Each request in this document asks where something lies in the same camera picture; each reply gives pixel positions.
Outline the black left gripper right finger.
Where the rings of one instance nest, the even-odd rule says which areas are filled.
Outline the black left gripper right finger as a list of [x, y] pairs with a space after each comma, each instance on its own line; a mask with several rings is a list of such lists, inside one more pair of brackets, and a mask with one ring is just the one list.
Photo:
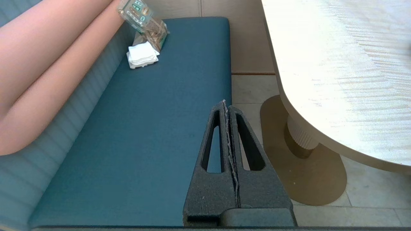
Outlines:
[[230, 132], [241, 208], [292, 209], [276, 171], [244, 113], [230, 107]]

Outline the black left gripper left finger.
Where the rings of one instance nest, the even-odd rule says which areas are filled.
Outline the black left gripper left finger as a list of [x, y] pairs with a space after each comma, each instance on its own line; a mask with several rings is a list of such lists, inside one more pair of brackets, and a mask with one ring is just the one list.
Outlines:
[[[184, 225], [219, 225], [225, 211], [239, 206], [237, 167], [232, 153], [228, 112], [225, 100], [210, 112], [183, 207]], [[216, 127], [220, 135], [221, 172], [210, 173], [207, 167]]]

